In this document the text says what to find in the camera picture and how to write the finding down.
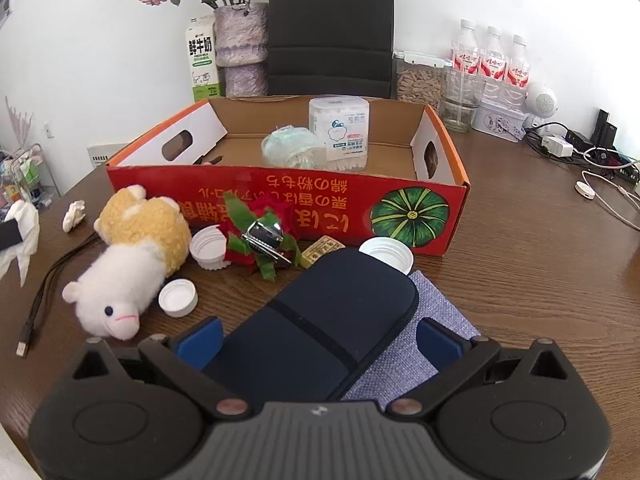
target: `plush toy ear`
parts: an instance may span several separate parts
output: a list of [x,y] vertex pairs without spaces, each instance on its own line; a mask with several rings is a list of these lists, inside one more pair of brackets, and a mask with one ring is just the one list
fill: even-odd
[[69,282],[62,289],[62,299],[67,303],[75,303],[80,296],[80,284],[78,282]]

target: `red cardboard box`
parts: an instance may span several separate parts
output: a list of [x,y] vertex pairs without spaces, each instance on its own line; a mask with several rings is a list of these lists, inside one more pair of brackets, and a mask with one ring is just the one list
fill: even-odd
[[[309,96],[203,100],[158,124],[108,163],[114,188],[141,184],[169,196],[195,226],[226,216],[230,190],[250,201],[265,193],[294,204],[296,235],[327,234],[357,245],[374,235],[414,253],[444,254],[469,191],[449,134],[430,107],[368,99],[369,151],[361,173],[266,168],[262,139],[308,125]],[[222,157],[215,166],[194,166]]]

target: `white cable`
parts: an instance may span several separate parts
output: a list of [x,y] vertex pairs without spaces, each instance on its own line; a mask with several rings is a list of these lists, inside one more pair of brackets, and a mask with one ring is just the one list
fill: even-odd
[[595,150],[604,150],[605,152],[617,153],[619,155],[624,156],[625,158],[629,158],[629,157],[626,156],[624,153],[620,153],[618,150],[610,150],[609,148],[599,148],[597,146],[594,146],[593,148],[589,148],[588,150],[584,150],[584,153],[581,154],[584,157],[584,160],[586,160],[589,164],[594,165],[596,168],[602,168],[603,170],[623,170],[624,168],[628,168],[629,166],[634,165],[636,162],[640,162],[640,158],[639,158],[638,160],[632,160],[631,162],[628,162],[627,164],[622,164],[621,166],[601,166],[587,158],[587,154],[589,152],[594,152]]
[[[623,187],[619,186],[618,184],[614,184],[612,181],[604,178],[601,175],[595,174],[595,173],[591,173],[591,171],[583,171],[582,172],[582,179],[584,180],[584,183],[591,187],[591,189],[593,189],[593,186],[591,184],[589,184],[589,181],[587,180],[587,175],[589,176],[594,176],[597,177],[601,180],[604,180],[607,184],[609,184],[610,186],[615,187],[620,193],[622,193],[622,195],[629,201],[631,202],[636,209],[638,209],[638,211],[640,212],[640,206],[638,205],[638,202],[640,202],[640,198],[638,198],[637,196],[633,195],[632,193],[629,193],[626,189],[624,189]],[[626,225],[628,225],[629,227],[632,227],[633,229],[635,229],[636,231],[640,231],[640,227],[638,227],[636,224],[634,224],[633,222],[627,220],[626,218],[624,218],[620,213],[618,213],[615,209],[613,209],[609,204],[607,204],[605,202],[605,200],[603,199],[603,197],[601,197],[595,189],[593,189],[593,192],[596,194],[596,197],[598,197],[598,200],[600,200],[605,206],[606,208],[611,211],[611,213],[613,213],[613,215],[618,218],[619,220],[623,221]]]

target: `milk carton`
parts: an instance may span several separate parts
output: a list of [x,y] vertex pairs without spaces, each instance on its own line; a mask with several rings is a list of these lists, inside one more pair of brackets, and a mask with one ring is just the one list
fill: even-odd
[[195,101],[222,95],[214,50],[213,21],[213,14],[192,18],[186,32]]
[[367,164],[369,102],[362,97],[321,97],[309,101],[309,129],[326,146],[332,171],[363,170]]

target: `screw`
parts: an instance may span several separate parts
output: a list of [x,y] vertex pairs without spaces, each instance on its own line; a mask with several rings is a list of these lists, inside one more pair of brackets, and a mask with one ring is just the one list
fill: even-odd
[[391,403],[391,411],[398,415],[415,415],[422,411],[422,403],[419,400],[409,399],[396,399]]
[[242,399],[222,399],[216,404],[216,410],[222,415],[242,415],[249,409],[249,405]]

